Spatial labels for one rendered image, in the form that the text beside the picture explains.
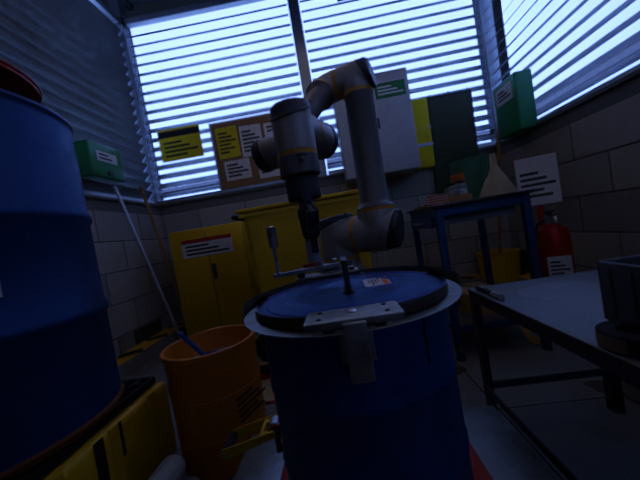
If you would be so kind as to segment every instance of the floor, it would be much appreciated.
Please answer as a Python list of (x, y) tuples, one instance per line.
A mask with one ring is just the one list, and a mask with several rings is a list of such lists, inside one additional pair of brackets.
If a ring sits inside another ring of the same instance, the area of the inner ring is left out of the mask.
[[(462, 322), (470, 318), (462, 315)], [(557, 480), (556, 473), (505, 416), (485, 405), (475, 334), (465, 332), (467, 361), (459, 363), (460, 395), (469, 439), (494, 480)], [(488, 344), (496, 380), (594, 368), (554, 345), (543, 351), (517, 326), (491, 329)], [(159, 362), (127, 376), (155, 375), (166, 381)], [(499, 393), (520, 418), (580, 480), (640, 478), (640, 404), (626, 400), (627, 413), (605, 407), (604, 395), (585, 385), (598, 378), (502, 389)], [(280, 480), (282, 456), (272, 442), (247, 454), (234, 480)]]

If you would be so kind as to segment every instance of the gray crate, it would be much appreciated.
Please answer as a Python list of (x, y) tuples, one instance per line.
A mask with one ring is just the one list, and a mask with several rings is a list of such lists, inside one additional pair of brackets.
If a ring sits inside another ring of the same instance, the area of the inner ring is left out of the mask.
[(640, 255), (598, 262), (604, 316), (640, 324)]

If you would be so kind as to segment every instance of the robotic arm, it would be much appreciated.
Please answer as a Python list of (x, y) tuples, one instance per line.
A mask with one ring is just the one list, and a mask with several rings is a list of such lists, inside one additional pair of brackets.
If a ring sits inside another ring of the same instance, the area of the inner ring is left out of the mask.
[[(253, 145), (258, 167), (270, 171), (279, 166), (289, 201), (300, 205), (298, 218), (309, 261), (320, 259), (318, 237), (326, 261), (396, 248), (404, 241), (402, 212), (389, 200), (384, 176), (375, 86), (373, 70), (365, 58), (327, 72), (309, 85), (304, 99), (274, 105), (274, 136)], [(335, 152), (338, 138), (333, 128), (317, 117), (342, 99), (347, 107), (361, 204), (357, 216), (339, 215), (320, 222), (313, 204), (320, 197), (319, 160)]]

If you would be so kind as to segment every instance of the green sign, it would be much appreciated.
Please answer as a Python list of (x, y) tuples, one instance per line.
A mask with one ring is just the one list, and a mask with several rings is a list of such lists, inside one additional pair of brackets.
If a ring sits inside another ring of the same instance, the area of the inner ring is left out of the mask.
[(390, 82), (379, 83), (376, 87), (376, 99), (395, 97), (407, 93), (404, 80), (392, 80)]

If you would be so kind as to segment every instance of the blue drum lid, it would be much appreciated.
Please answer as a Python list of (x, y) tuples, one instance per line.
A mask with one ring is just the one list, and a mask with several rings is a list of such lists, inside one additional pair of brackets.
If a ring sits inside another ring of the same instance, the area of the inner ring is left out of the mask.
[(267, 292), (258, 302), (258, 322), (276, 330), (303, 331), (311, 312), (390, 301), (411, 315), (440, 303), (448, 293), (444, 278), (421, 267), (363, 270), (350, 278), (354, 293), (348, 295), (342, 276), (304, 280)]

